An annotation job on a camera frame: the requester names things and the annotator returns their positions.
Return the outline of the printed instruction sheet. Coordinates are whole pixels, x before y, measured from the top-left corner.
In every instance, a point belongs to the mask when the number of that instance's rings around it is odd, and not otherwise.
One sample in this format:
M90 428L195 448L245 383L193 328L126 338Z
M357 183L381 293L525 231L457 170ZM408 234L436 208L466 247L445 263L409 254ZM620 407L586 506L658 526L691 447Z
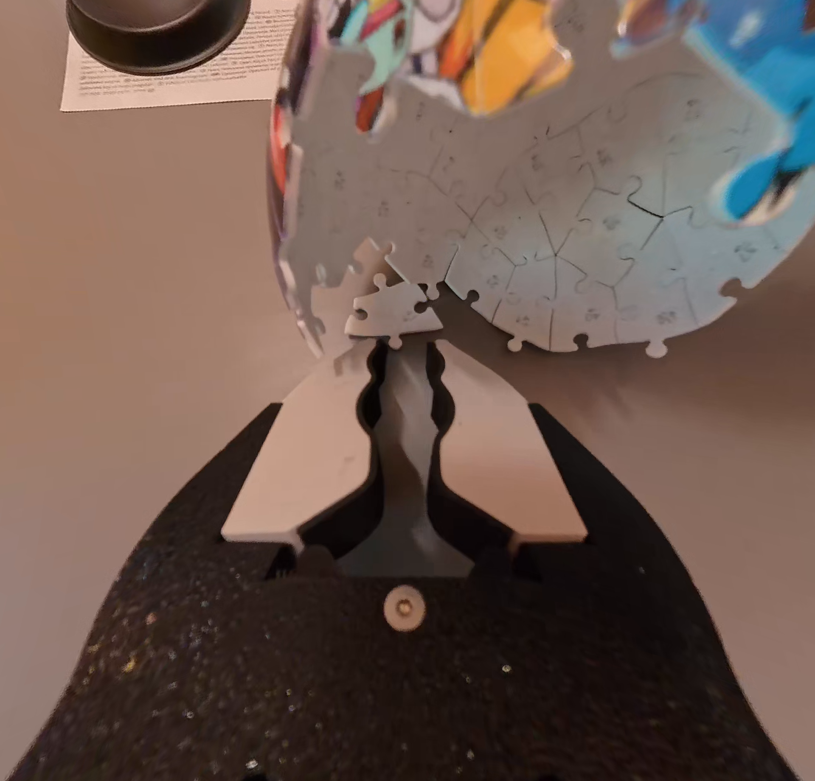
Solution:
M201 67L167 76L119 73L70 34L62 112L102 112L271 99L299 0L251 0L236 40Z

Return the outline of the black round ball stand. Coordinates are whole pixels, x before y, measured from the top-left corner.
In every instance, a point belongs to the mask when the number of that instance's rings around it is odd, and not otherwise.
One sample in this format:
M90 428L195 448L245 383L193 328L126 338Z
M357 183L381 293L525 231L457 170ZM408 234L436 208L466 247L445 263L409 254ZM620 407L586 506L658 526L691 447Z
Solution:
M65 0L78 45L107 67L135 76L188 71L239 36L251 0Z

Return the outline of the colourful puzzle ball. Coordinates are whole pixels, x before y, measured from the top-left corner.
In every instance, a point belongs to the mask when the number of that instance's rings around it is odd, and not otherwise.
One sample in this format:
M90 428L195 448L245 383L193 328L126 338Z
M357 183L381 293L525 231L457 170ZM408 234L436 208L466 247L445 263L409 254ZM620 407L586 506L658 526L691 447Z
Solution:
M813 229L813 0L300 0L270 117L280 289L316 353L369 241L523 344L714 322Z

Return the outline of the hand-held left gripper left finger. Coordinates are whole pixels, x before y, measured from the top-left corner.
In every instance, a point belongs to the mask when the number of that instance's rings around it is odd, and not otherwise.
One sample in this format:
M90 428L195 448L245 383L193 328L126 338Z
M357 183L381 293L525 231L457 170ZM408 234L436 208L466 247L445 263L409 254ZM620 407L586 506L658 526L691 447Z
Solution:
M323 359L279 405L224 522L227 542L325 547L340 559L375 531L384 483L373 430L389 348Z

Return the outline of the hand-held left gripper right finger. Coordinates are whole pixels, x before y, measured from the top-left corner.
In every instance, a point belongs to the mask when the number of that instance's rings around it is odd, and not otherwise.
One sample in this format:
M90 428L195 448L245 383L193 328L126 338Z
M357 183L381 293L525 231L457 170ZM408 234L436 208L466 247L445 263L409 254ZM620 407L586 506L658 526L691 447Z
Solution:
M426 372L437 430L427 514L443 541L474 563L584 543L586 524L524 396L447 340L428 345Z

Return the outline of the white puzzle piece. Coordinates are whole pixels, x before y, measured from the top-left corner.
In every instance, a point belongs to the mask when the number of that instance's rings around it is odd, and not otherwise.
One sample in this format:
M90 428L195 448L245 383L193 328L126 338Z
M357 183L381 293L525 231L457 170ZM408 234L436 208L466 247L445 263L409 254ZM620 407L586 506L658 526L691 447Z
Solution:
M374 292L354 298L352 314L344 326L346 336L384 339L398 350L405 335L443 329L420 285L401 281L389 286L383 273L375 274L372 282Z

